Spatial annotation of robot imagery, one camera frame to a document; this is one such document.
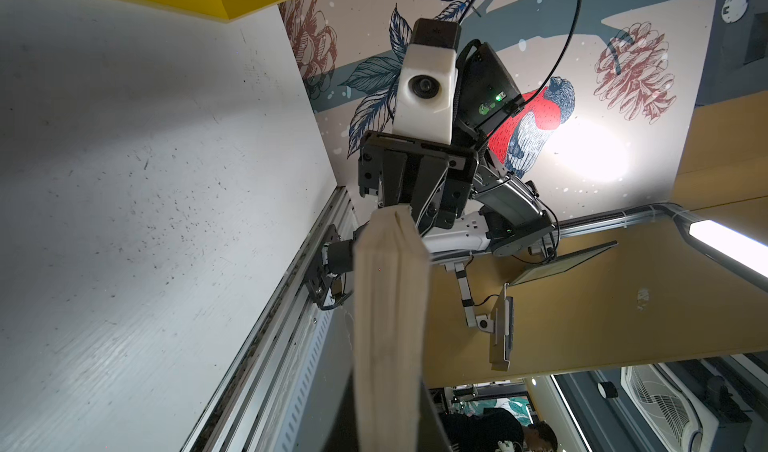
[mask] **bird illustration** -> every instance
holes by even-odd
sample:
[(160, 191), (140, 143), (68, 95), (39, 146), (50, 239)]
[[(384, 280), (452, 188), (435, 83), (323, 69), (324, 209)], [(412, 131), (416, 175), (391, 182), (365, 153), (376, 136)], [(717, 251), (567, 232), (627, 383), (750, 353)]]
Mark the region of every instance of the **bird illustration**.
[[(534, 92), (523, 94), (528, 100)], [(507, 119), (488, 143), (488, 148), (507, 170), (523, 177), (560, 124), (571, 118), (576, 102), (571, 82), (552, 77), (549, 84), (525, 109)]]

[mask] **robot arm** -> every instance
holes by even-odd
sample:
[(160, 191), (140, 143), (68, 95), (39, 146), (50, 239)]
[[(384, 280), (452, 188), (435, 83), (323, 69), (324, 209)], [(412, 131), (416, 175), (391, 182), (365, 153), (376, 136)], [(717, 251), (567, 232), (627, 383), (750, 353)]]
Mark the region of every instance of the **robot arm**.
[[(509, 174), (485, 147), (489, 134), (520, 112), (522, 95), (489, 44), (475, 40), (457, 59), (459, 35), (456, 23), (416, 22), (393, 133), (362, 139), (360, 193), (377, 195), (379, 207), (408, 203), (430, 252), (510, 255), (554, 227), (532, 182)], [(463, 217), (470, 198), (486, 207)]]

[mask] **wooden panel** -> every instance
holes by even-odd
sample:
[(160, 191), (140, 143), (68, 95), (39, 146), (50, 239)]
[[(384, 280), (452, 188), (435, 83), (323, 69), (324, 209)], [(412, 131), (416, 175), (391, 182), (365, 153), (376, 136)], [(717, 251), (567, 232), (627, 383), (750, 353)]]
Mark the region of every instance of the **wooden panel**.
[[(712, 214), (766, 230), (765, 200)], [(569, 272), (510, 289), (514, 349), (506, 374), (490, 369), (488, 336), (466, 327), (456, 278), (434, 270), (427, 385), (768, 349), (768, 294), (693, 250), (668, 219), (565, 239), (561, 253), (614, 239), (619, 246)], [(468, 270), (475, 300), (497, 292), (519, 269), (490, 257), (475, 260)]]
[(699, 107), (678, 174), (768, 155), (768, 92)]
[(765, 177), (768, 177), (768, 153), (755, 159), (680, 174), (675, 179), (671, 200), (689, 210), (698, 210), (765, 197), (768, 196)]
[(416, 450), (429, 264), (408, 205), (376, 210), (355, 244), (354, 383), (361, 452)]
[(696, 214), (768, 244), (768, 197), (707, 208)]

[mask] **metal rail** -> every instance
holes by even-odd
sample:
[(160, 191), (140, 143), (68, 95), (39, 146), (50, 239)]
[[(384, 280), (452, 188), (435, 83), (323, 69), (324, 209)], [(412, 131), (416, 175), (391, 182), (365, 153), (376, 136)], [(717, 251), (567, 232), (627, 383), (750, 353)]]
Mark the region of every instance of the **metal rail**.
[[(658, 202), (646, 206), (613, 210), (601, 214), (594, 214), (592, 216), (565, 220), (560, 222), (560, 238), (582, 236), (584, 234), (611, 230), (612, 228), (626, 228), (629, 226), (646, 224), (648, 222), (655, 222), (662, 218), (671, 218), (674, 221), (677, 226), (677, 231), (689, 246), (727, 268), (732, 273), (742, 277), (750, 284), (763, 289), (764, 292), (768, 292), (768, 278), (766, 276), (734, 260), (728, 255), (723, 254), (717, 249), (708, 246), (689, 234), (690, 225), (704, 219), (672, 202)], [(485, 255), (487, 253), (489, 252), (439, 252), (432, 254), (432, 263), (441, 265), (453, 264), (469, 260), (473, 255)]]
[(220, 452), (255, 447), (270, 416), (267, 407), (289, 347), (307, 314), (317, 313), (302, 278), (327, 227), (350, 212), (350, 198), (338, 187), (323, 208), (298, 253), (283, 275), (224, 379), (214, 392), (180, 452)]

